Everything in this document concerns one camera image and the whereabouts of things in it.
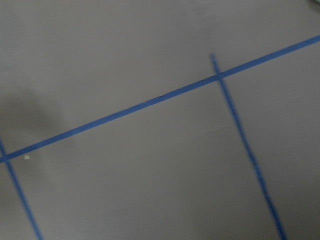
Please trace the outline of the cream bear tray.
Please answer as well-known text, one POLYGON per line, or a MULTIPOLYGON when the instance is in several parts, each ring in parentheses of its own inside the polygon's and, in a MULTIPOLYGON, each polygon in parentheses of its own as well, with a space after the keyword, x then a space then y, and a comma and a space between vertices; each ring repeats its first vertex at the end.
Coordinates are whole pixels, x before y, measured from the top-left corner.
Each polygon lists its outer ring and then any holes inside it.
POLYGON ((313 3, 315 3, 315 4, 320 4, 320 0, 311 0, 313 3))

